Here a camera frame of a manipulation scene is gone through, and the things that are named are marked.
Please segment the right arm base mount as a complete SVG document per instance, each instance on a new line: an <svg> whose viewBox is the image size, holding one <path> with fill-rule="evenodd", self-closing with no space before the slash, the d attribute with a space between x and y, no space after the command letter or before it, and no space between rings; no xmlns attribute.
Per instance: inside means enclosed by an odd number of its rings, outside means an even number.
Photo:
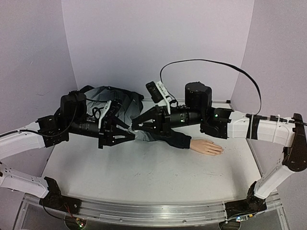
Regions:
<svg viewBox="0 0 307 230"><path fill-rule="evenodd" d="M241 216L254 215L267 209L265 199L255 196L255 185L256 182L251 185L245 199L225 203L226 217L228 220Z"/></svg>

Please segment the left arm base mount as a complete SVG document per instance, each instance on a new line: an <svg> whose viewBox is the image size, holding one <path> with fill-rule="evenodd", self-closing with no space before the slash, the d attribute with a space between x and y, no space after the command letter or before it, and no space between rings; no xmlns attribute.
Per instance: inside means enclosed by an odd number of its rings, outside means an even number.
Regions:
<svg viewBox="0 0 307 230"><path fill-rule="evenodd" d="M82 204L80 199L63 195L55 179L44 177L44 180L47 182L48 193L40 199L39 204L41 206L71 214L79 214Z"/></svg>

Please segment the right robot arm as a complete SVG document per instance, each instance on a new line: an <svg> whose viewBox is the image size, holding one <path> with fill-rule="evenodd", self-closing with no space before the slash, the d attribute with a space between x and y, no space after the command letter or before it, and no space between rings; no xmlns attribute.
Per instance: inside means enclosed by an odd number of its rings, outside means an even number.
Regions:
<svg viewBox="0 0 307 230"><path fill-rule="evenodd" d="M169 93L160 81L150 82L146 88L155 106L133 119L133 130L169 137L175 127L199 124L200 132L211 137L246 138L283 146L283 157L249 189L248 202L265 200L290 175L307 168L306 124L300 114L281 118L214 108L212 89L201 82L186 84L185 103L179 107L171 107Z"/></svg>

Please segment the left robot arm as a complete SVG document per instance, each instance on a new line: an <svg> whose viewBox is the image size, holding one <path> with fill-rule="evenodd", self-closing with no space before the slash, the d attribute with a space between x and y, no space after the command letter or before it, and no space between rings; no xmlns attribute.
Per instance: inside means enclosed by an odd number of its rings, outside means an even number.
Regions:
<svg viewBox="0 0 307 230"><path fill-rule="evenodd" d="M87 113L86 95L71 91L62 96L54 115L37 119L18 130L0 136L0 158L4 159L28 150L48 148L69 141L69 134L96 138L98 147L114 146L135 139L129 126L117 116L121 100L108 101L101 110Z"/></svg>

